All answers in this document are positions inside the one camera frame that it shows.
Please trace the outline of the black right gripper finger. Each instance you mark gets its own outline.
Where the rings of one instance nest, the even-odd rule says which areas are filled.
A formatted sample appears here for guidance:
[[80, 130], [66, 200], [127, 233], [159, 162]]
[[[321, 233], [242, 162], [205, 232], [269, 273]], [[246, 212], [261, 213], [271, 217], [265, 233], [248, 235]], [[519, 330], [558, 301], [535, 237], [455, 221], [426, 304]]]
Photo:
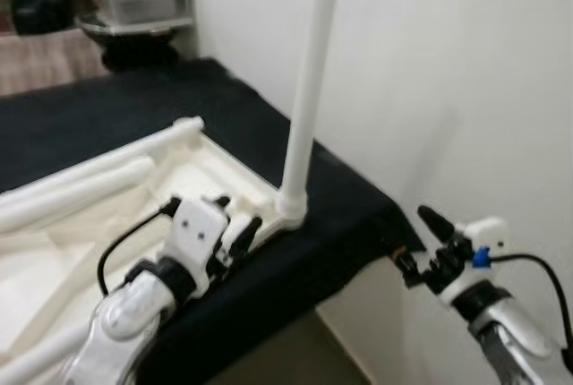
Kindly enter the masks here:
[[430, 233], [433, 234], [443, 247], [451, 247], [455, 244], [455, 238], [458, 234], [456, 225], [450, 218], [443, 217], [437, 210], [430, 208], [429, 205], [418, 205], [416, 209], [417, 216], [424, 222]]
[[397, 268], [398, 274], [404, 282], [405, 288], [422, 286], [425, 283], [424, 273], [419, 268], [418, 259], [426, 254], [425, 247], [405, 247], [405, 253], [397, 258], [390, 258], [394, 267]]

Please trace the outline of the white plastic children table top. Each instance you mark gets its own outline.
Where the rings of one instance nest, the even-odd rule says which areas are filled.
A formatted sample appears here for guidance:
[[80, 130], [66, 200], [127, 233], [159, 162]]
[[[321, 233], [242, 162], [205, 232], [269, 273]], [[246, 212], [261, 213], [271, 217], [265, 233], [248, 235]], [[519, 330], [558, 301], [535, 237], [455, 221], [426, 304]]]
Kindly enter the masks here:
[[[232, 196], [226, 213], [262, 218], [249, 254], [235, 260], [220, 287], [241, 260], [275, 234], [290, 229], [276, 225], [274, 201], [278, 188], [246, 167], [232, 153], [200, 134], [161, 149], [151, 156], [155, 171], [135, 187], [119, 190], [86, 208], [57, 212], [33, 224], [0, 233], [0, 365], [25, 354], [68, 325], [90, 323], [102, 294], [97, 263], [106, 259], [104, 278], [110, 290], [119, 288], [128, 270], [140, 260], [154, 260], [171, 221], [158, 210], [173, 197]], [[167, 325], [189, 300], [161, 324]], [[154, 349], [157, 336], [139, 361]]]

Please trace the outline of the black tablecloth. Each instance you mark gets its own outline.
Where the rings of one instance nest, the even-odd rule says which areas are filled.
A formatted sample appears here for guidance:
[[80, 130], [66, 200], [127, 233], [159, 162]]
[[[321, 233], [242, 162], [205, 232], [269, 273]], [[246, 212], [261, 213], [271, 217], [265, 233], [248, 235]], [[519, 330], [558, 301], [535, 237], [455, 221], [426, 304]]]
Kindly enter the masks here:
[[[213, 59], [0, 96], [0, 193], [171, 126], [205, 134], [279, 184], [289, 119]], [[159, 333], [138, 385], [203, 385], [347, 287], [390, 242], [419, 243], [396, 201], [326, 145], [312, 148], [303, 225], [271, 238]]]

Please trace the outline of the black round bowl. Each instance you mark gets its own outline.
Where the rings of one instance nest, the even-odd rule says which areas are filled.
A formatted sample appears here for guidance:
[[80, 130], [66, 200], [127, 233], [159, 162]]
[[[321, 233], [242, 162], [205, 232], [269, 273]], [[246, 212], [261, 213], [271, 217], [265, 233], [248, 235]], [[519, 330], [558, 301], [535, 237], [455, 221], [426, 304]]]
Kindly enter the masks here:
[[156, 23], [107, 23], [95, 12], [81, 13], [74, 21], [79, 30], [99, 46], [99, 61], [110, 73], [176, 64], [181, 56], [172, 42], [193, 26], [192, 18]]

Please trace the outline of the beige cloth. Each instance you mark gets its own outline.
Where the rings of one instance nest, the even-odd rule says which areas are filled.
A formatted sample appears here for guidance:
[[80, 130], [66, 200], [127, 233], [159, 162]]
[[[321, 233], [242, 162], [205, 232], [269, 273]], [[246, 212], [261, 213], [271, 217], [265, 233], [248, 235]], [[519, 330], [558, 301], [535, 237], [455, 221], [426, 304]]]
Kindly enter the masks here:
[[102, 48], [78, 29], [0, 36], [0, 98], [102, 77]]

